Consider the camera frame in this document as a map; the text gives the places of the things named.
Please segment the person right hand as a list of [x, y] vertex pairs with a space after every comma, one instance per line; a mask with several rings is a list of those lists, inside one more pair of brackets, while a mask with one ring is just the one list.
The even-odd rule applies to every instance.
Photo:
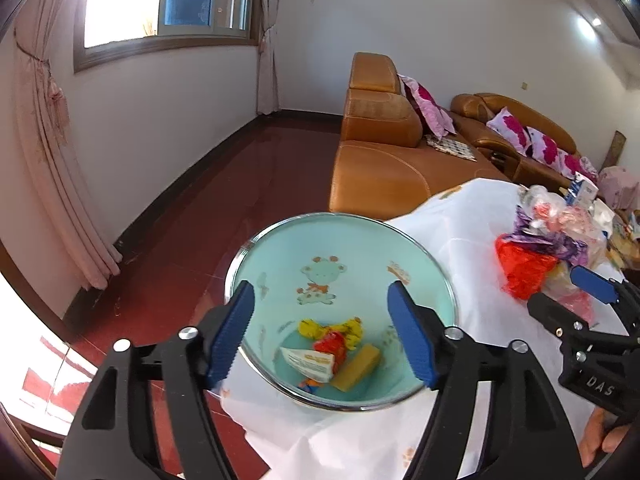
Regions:
[[630, 429], [630, 425], [618, 426], [613, 429], [606, 428], [606, 416], [608, 416], [608, 412], [597, 406], [585, 426], [582, 440], [578, 444], [584, 468], [593, 463], [599, 451], [613, 453]]

